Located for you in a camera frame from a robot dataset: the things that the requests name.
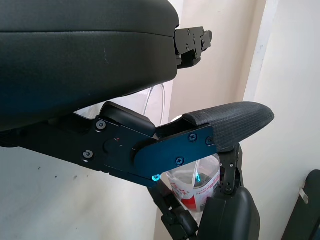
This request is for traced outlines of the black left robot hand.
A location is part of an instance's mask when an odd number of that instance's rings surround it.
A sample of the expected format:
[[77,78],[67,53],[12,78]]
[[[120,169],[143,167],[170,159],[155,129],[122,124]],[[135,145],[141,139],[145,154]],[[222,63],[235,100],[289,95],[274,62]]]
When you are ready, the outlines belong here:
[[0,145],[152,187],[266,127],[274,113],[255,102],[160,127],[112,102],[200,62],[211,31],[179,25],[166,0],[1,1]]

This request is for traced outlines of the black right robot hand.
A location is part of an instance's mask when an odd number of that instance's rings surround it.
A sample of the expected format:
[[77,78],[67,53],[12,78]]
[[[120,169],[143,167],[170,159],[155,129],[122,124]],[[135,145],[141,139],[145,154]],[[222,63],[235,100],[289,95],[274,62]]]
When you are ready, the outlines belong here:
[[184,209],[173,192],[159,180],[148,189],[162,212],[162,223],[173,240],[257,240],[260,215],[254,199],[244,187],[243,151],[238,144],[219,154],[222,171],[217,192],[210,197],[200,223]]

